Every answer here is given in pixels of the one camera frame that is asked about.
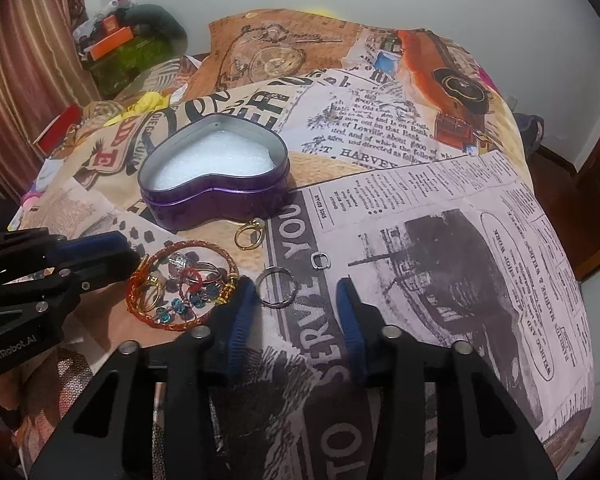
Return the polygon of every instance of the striped curtain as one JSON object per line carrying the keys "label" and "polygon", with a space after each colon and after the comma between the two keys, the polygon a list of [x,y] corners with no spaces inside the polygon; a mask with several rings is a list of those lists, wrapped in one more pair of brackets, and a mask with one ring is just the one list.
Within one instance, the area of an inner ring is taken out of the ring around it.
{"label": "striped curtain", "polygon": [[0,0],[0,189],[19,199],[42,154],[33,140],[69,105],[99,99],[71,27],[84,0]]}

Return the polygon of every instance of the metal screw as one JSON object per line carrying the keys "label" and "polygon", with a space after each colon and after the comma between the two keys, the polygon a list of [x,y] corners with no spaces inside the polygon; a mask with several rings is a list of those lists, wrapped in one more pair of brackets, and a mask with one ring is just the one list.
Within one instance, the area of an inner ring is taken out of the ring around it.
{"label": "metal screw", "polygon": [[118,350],[120,350],[121,354],[130,355],[136,350],[140,348],[140,343],[138,341],[125,341],[120,343]]}
{"label": "metal screw", "polygon": [[204,339],[211,335],[211,329],[206,325],[200,325],[191,330],[191,335],[195,339]]}
{"label": "metal screw", "polygon": [[402,330],[395,325],[386,325],[382,327],[382,335],[387,339],[397,339],[402,335]]}
{"label": "metal screw", "polygon": [[474,351],[474,347],[471,346],[471,343],[468,341],[456,341],[454,343],[454,350],[462,355],[469,355]]}

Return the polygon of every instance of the white foam padding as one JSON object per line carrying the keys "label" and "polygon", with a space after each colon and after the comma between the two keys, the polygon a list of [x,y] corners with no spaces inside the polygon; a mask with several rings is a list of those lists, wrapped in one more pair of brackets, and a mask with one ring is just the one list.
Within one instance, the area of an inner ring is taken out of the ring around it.
{"label": "white foam padding", "polygon": [[255,176],[273,170],[269,150],[240,135],[218,130],[179,152],[156,171],[150,188],[171,189],[206,174]]}

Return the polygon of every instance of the red ring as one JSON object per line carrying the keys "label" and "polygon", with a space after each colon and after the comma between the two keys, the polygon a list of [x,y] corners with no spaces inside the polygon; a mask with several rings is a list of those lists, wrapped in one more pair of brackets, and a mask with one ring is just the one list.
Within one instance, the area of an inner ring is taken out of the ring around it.
{"label": "red ring", "polygon": [[[189,289],[187,290],[187,297],[185,297],[184,292],[182,291],[182,286],[185,285],[185,281],[187,279],[191,279],[191,274],[193,274],[196,283],[194,283],[193,285],[189,285]],[[188,295],[199,292],[200,290],[202,290],[202,286],[202,275],[200,275],[200,273],[196,269],[191,269],[190,267],[187,267],[186,269],[182,270],[182,272],[180,273],[180,286],[178,287],[178,290],[180,292],[180,299],[184,302],[185,305],[191,306]]]}

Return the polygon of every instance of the purple heart-shaped box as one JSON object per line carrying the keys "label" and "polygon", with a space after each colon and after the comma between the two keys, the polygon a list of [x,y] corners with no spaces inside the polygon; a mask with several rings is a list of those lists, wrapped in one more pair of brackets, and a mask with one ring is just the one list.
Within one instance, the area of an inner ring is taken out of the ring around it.
{"label": "purple heart-shaped box", "polygon": [[[204,174],[170,189],[155,188],[161,168],[184,148],[213,132],[231,132],[265,146],[274,168],[255,176]],[[285,143],[259,124],[224,114],[211,114],[185,126],[160,143],[145,159],[138,173],[144,202],[158,225],[169,231],[184,231],[217,218],[249,221],[268,218],[285,205],[290,164]]]}

